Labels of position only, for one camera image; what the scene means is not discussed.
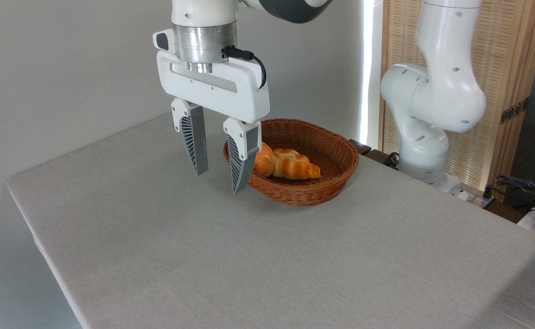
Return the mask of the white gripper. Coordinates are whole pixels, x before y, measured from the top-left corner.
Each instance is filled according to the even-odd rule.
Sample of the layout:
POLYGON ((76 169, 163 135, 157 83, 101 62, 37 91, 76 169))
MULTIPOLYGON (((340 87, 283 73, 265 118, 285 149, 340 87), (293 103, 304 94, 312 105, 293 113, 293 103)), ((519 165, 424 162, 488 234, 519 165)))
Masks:
POLYGON ((157 52, 156 60, 162 88, 176 97, 171 103, 174 129, 182 134, 196 174, 209 170, 204 107, 231 117, 223 128, 228 136, 232 189, 234 194, 245 189, 261 150, 259 121, 270 111, 268 85, 259 88, 261 66, 230 58, 213 65, 211 73, 197 73, 176 55, 163 50, 157 52))

